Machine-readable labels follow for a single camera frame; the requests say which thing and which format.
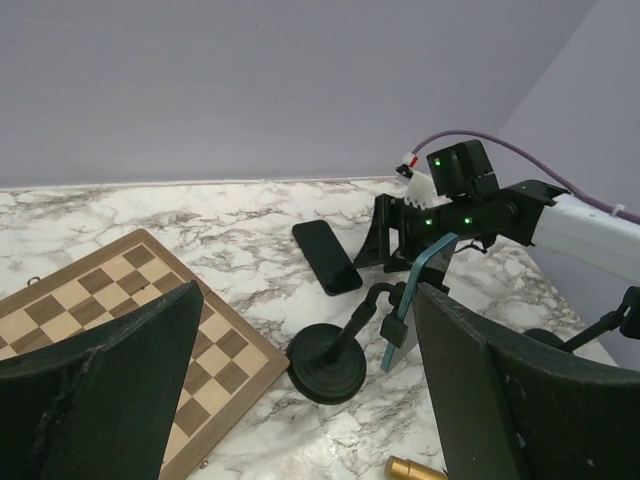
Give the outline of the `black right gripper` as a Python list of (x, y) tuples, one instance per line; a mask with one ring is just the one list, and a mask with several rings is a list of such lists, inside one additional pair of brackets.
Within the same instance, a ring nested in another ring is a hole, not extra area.
[(356, 268), (407, 270), (424, 249), (448, 233), (490, 246), (515, 223), (515, 205), (498, 197), (497, 177), (480, 141), (434, 152), (427, 163), (436, 192), (449, 201), (420, 208), (388, 194), (377, 196), (371, 226), (353, 260)]

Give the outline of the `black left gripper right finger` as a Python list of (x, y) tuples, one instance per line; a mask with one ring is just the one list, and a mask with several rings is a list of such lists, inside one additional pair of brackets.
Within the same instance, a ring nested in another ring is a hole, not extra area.
[(427, 283), (413, 312), (449, 478), (638, 478), (638, 372), (546, 345)]

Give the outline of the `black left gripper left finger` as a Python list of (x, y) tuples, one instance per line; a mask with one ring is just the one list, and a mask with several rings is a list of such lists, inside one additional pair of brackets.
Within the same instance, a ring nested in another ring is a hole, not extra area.
[(201, 311), (191, 281), (2, 361), (2, 478), (158, 478)]

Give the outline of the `teal phone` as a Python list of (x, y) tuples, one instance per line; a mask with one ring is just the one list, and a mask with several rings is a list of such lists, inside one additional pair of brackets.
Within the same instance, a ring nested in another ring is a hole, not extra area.
[(449, 294), (450, 288), (444, 284), (451, 259), (454, 255), (458, 236), (448, 233), (419, 254), (413, 262), (400, 303), (382, 323), (380, 335), (387, 342), (381, 363), (384, 372), (391, 372), (417, 345), (417, 331), (412, 303), (421, 283), (428, 283)]

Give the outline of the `black phone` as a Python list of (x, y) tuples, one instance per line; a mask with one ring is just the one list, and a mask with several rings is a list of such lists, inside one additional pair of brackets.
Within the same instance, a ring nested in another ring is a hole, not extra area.
[(342, 295), (363, 286), (361, 276), (326, 221), (298, 223), (292, 227), (292, 234), (328, 296)]

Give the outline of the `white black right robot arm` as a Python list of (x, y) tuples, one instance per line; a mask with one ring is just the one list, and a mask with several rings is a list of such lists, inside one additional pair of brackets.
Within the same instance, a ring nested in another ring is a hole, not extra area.
[(446, 197), (446, 203), (433, 206), (428, 197), (378, 196), (355, 267), (381, 265), (387, 272), (404, 271), (447, 234), (460, 241), (479, 241), (484, 248), (503, 236), (638, 284), (638, 224), (539, 180), (500, 187), (478, 140), (454, 144), (426, 160), (435, 191)]

